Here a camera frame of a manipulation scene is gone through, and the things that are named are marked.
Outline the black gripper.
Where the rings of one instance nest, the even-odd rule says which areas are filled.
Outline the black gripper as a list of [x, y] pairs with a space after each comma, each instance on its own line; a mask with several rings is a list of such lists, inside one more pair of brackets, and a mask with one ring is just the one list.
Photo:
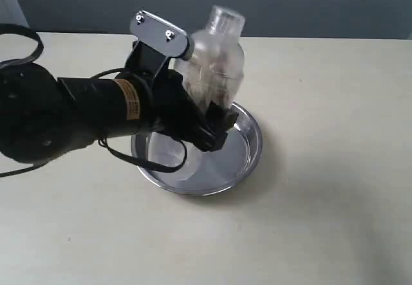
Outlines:
[[151, 129], [170, 137], [185, 137], [202, 152], [221, 150], [239, 113], [211, 102], [203, 120], [183, 90], [182, 75], [169, 67], [171, 60], [142, 41], [134, 41], [125, 63], [128, 72], [148, 87], [154, 116]]

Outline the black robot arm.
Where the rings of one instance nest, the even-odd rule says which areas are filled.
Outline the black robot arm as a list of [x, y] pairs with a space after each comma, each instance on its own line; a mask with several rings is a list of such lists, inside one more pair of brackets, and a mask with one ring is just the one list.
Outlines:
[[203, 152], [220, 150], [237, 112], [216, 104], [200, 111], [169, 60], [137, 41], [112, 79], [55, 78], [33, 62], [2, 67], [1, 152], [43, 164], [95, 142], [151, 132]]

